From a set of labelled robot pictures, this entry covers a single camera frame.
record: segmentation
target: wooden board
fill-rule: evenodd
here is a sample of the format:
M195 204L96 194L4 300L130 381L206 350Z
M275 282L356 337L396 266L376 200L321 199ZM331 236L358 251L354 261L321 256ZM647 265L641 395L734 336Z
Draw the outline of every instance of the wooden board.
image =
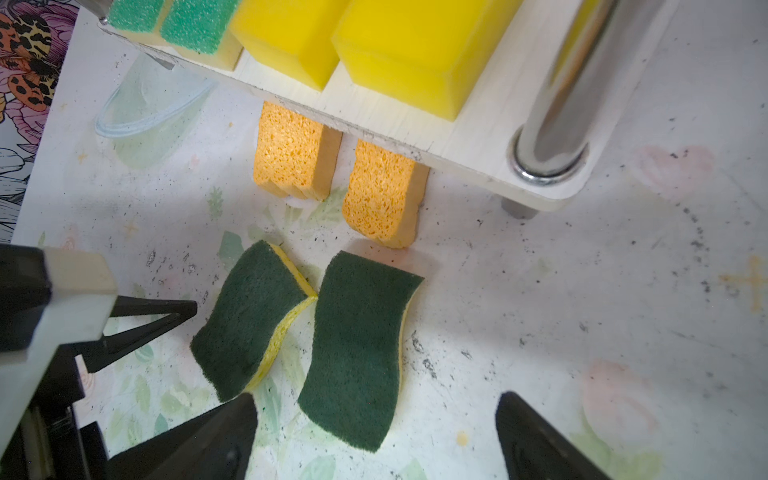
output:
M325 90L318 92L261 65L247 51L235 71L222 71L181 58L170 47L138 47L166 61L202 69L208 76L238 84L265 100L521 204L551 211L564 206L586 184L678 2L665 2L632 60L626 81L610 93L601 108L589 134L585 167L550 187L524 182L510 168L506 151L512 135L528 119L579 0L526 0L454 122L353 84L341 64ZM109 27L103 30L116 35Z

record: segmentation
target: sponge holder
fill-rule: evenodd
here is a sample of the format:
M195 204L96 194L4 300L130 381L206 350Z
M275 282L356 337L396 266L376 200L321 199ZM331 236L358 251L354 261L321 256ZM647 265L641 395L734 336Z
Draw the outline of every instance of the sponge holder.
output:
M223 71L171 47L138 47L513 202L553 211L587 183L679 3L587 1L600 13L574 49L587 54L563 60L583 1L525 0L453 122L353 84L342 64L318 92L246 51L234 71Z

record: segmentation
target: leaf pattern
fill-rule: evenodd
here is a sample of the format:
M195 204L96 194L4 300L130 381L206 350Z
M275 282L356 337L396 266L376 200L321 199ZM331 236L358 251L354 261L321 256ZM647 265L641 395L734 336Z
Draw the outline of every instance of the leaf pattern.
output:
M134 283L133 293L136 298L147 298L147 291L138 283Z
M168 430L168 421L165 419L163 414L157 416L157 420L154 421L154 435L158 436L163 432L167 432Z
M240 239L240 235L225 230L224 235L221 237L221 246L219 247L219 260L224 264L224 268L227 271L232 270L235 263L243 255L245 249L243 248L243 241Z
M398 480L428 480L427 474L424 473L419 461L415 458L406 465L406 467L400 471L397 477Z
M311 420L303 429L296 433L296 440L313 443L322 447L327 447L340 442L335 436L321 429L319 425Z
M336 473L336 457L325 455L317 457L304 467L299 480L333 480Z
M589 426L586 416L582 415L581 423L584 431L571 435L571 441L613 480L653 480L661 473L664 462L658 453L619 455L600 440Z
M223 213L222 205L224 203L224 200L221 197L221 189L219 187L211 188L206 201L208 202L210 219L216 220L221 217L221 214Z
M338 223L343 219L341 207L344 204L346 187L336 187L331 190L320 205L306 218L305 225L315 227L317 225L328 225Z
M248 226L248 238L250 238L250 241L256 243L259 240L262 240L265 236L266 233L264 230L255 223Z
M128 390L128 386L131 384L131 379L133 379L133 377L130 375L123 379L123 384L120 386L118 394L125 393L125 391Z
M256 405L259 407L259 426L256 430L254 443L267 446L278 442L280 433L280 410L282 402L277 386L271 376L261 381L253 393Z
M109 420L104 436L107 437L107 440L114 441L123 432L124 427L125 415L120 410L115 410L112 413L112 418Z
M135 446L141 443L141 424L131 415L127 422L126 433L128 435L128 446Z
M264 211L263 211L263 213L264 213L264 216L266 217L266 219L267 219L267 220L268 220L268 221L269 221L269 222L270 222L272 225L275 225L275 226L277 225L277 222L275 221L275 217L273 217L273 216L272 216L272 212L270 212L270 206L269 206L269 205L267 205L266 207L264 207Z
M280 353L277 354L277 358L280 360L280 365L283 367L283 371L286 377L288 377L293 390L299 392L302 385L304 385L306 376L301 366L299 343L291 332L286 333L283 339L283 346L280 347Z
M283 230L288 230L299 218L304 210L301 208L291 207L286 204L286 212L283 215Z
M181 402L179 402L179 399L171 395L170 392L165 392L163 396L160 397L160 410L165 415L168 415L168 416L176 415L183 408L184 406L181 405Z
M150 391L147 379L145 379L144 376L139 375L136 377L136 403L139 405L139 409L144 413L149 412L149 398Z
M147 344L136 349L136 358L139 360L139 362L142 363L151 362L154 358L154 351L152 350L152 347Z
M128 357L124 356L123 358L119 359L117 362L115 362L114 365L114 371L116 373L120 373L125 368L125 364L128 363Z

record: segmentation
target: green scouring sponge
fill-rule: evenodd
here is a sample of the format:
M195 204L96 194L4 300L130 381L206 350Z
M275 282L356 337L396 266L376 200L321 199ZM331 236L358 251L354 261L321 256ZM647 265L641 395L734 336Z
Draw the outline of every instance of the green scouring sponge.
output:
M160 35L190 60L234 70L243 46L227 26L240 0L174 0Z
M173 0L114 0L109 10L109 24L125 38L145 45L165 45L160 26Z
M192 339L203 374L226 402L266 375L290 324L317 294L280 247L264 240L224 281L208 323Z
M299 406L317 425L375 452L402 380L402 326L420 276L339 252L323 277L312 364Z

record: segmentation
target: yellow foam layer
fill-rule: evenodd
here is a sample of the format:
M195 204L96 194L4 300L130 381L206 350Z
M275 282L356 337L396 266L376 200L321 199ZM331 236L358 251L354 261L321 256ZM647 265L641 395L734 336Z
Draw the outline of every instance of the yellow foam layer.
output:
M142 45L150 45L154 47L164 47L168 45L168 42L163 40L163 38L160 36L159 28L153 32L137 32L128 30L118 30L118 32L120 32L120 35L123 35L133 43L141 43Z
M240 58L240 53L243 52L243 46L237 41L234 35L228 31L224 32L224 36L221 38L221 43L219 44L219 49L212 55L197 53L189 48L180 47L178 45L173 45L173 47L174 50L184 58L189 58L198 63L228 71L234 71L237 66L237 60Z
M355 157L344 219L384 247L407 247L416 239L429 167L362 140Z
M352 80L455 120L522 0L352 0L333 44Z
M229 29L260 63L322 90L339 63L331 34L349 0L243 0Z
M405 332L406 327L406 317L408 316L408 310L411 308L411 303L413 303L413 297L416 296L416 294L419 292L419 288L421 288L421 285L416 287L416 290L413 292L413 295L411 295L411 299L408 300L408 304L406 305L406 308L402 311L402 319L400 320L400 342L397 346L397 365L400 373L400 384L398 385L398 392L402 392L402 336Z
M256 370L256 373L253 374L253 378L245 386L245 389L243 389L244 392L252 392L259 385L267 372L270 371L272 364L275 362L277 353L280 352L280 347L283 345L283 340L285 339L286 333L288 333L288 329L290 328L291 324L293 324L293 321L299 316L301 312L304 311L305 308L317 301L317 293L315 293L315 290L313 290L310 284L306 281L304 275L299 272L299 269L296 268L296 265L290 261L290 258L288 258L283 249L271 243L270 247L272 247L272 250L277 253L277 256L280 257L286 268L293 274L293 278L296 279L296 283L299 284L301 290L303 290L307 295L307 298L302 303L299 303L293 307L277 325L277 328L270 337L270 344L264 352L264 357L261 359L259 368Z
M340 131L265 101L253 181L278 197L325 200L341 139Z

